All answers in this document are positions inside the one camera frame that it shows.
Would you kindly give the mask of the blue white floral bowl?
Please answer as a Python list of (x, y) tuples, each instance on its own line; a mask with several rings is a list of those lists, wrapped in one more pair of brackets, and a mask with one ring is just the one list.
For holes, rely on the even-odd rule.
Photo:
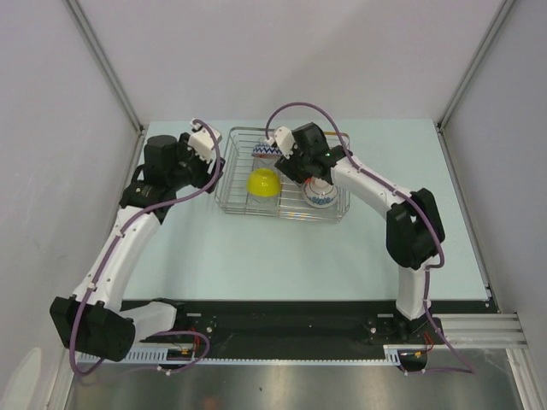
[(339, 199), (336, 186), (315, 177), (303, 184), (302, 193), (303, 200), (313, 208), (330, 208)]

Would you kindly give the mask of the yellow green bowl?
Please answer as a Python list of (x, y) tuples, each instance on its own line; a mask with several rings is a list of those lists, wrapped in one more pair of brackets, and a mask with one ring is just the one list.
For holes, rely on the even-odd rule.
[(250, 173), (246, 189), (253, 196), (272, 197), (281, 192), (281, 183), (278, 174), (272, 169), (257, 168)]

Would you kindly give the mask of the aluminium corner post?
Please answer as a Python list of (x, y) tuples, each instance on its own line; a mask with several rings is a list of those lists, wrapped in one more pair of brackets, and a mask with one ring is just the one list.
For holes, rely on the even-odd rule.
[(481, 66), (484, 64), (486, 57), (489, 55), (494, 43), (496, 43), (498, 37), (505, 27), (505, 24), (508, 22), (509, 17), (511, 16), (515, 6), (519, 3), (520, 1), (518, 0), (501, 1), (496, 13), (494, 14), (491, 22), (489, 23), (485, 31), (485, 34), (479, 41), (479, 45), (473, 53), (472, 58), (467, 65), (460, 81), (458, 82), (456, 88), (451, 94), (451, 97), (446, 104), (443, 113), (440, 115), (437, 121), (436, 127), (440, 132), (443, 132), (449, 124), (450, 119), (460, 105), (474, 78), (481, 69)]
[(110, 59), (108, 58), (104, 47), (91, 24), (91, 21), (87, 17), (85, 10), (77, 0), (63, 0), (62, 3), (71, 16), (76, 29), (88, 48), (91, 57), (97, 64), (99, 71), (101, 72), (115, 100), (119, 104), (127, 121), (131, 125), (132, 129), (140, 135), (144, 129), (144, 126), (139, 120), (136, 110), (133, 107), (112, 63), (110, 62)]

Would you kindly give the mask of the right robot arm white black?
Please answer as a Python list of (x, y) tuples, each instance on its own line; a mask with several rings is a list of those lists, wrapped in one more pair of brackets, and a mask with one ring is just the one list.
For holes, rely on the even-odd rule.
[(280, 151), (275, 166), (297, 184), (316, 178), (364, 201), (385, 221), (385, 246), (398, 265), (394, 321), (396, 336), (413, 343), (425, 332), (429, 314), (428, 272), (444, 264), (444, 227), (431, 191), (399, 188), (365, 166), (343, 141), (330, 146), (313, 122), (294, 130), (279, 127), (266, 134)]

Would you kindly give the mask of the right aluminium corner post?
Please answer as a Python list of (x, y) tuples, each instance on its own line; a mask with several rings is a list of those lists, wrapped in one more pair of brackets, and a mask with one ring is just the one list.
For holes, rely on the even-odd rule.
[(460, 81), (458, 82), (456, 88), (451, 94), (451, 97), (446, 104), (443, 113), (440, 115), (437, 121), (436, 127), (440, 132), (443, 132), (449, 124), (450, 119), (460, 105), (474, 78), (481, 69), (481, 66), (484, 64), (486, 57), (489, 55), (494, 43), (496, 43), (498, 37), (505, 27), (505, 24), (508, 22), (509, 17), (511, 16), (515, 6), (519, 3), (520, 1), (518, 0), (501, 1), (496, 13), (494, 14), (491, 22), (489, 23), (485, 31), (485, 34), (479, 41), (479, 45), (473, 53), (472, 58), (467, 65)]

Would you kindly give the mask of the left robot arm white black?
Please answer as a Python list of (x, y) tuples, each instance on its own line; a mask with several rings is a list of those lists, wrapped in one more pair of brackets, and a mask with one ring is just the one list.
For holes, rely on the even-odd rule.
[(189, 331), (188, 319), (171, 302), (156, 300), (122, 310), (129, 279), (147, 243), (182, 200), (185, 187), (195, 195), (210, 193), (221, 176), (221, 133), (195, 125), (179, 137), (147, 140), (143, 161), (124, 189), (115, 223), (99, 256), (69, 297), (56, 297), (50, 316), (70, 356), (123, 360), (136, 342), (161, 333), (177, 342)]

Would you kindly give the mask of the red patterned blue zigzag bowl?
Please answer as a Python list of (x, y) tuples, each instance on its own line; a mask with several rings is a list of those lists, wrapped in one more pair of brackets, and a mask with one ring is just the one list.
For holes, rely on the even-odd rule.
[(282, 153), (277, 147), (270, 146), (267, 143), (257, 143), (251, 151), (251, 156), (262, 159), (277, 159), (282, 156)]

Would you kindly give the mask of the aluminium frame rail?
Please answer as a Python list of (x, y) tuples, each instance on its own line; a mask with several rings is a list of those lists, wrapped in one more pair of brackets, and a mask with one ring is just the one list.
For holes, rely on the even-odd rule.
[(525, 349), (516, 313), (440, 314), (444, 336), (457, 349)]

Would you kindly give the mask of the left aluminium corner post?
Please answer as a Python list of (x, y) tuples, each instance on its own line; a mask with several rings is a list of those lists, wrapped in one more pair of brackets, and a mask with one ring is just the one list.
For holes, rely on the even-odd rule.
[(115, 100), (119, 104), (127, 121), (131, 125), (132, 129), (140, 135), (144, 129), (144, 126), (139, 120), (136, 110), (133, 107), (112, 63), (110, 62), (110, 59), (108, 58), (104, 47), (91, 24), (91, 21), (87, 17), (85, 10), (77, 0), (63, 0), (62, 3), (71, 16), (76, 29), (88, 48), (91, 57), (97, 64), (99, 71), (101, 72)]

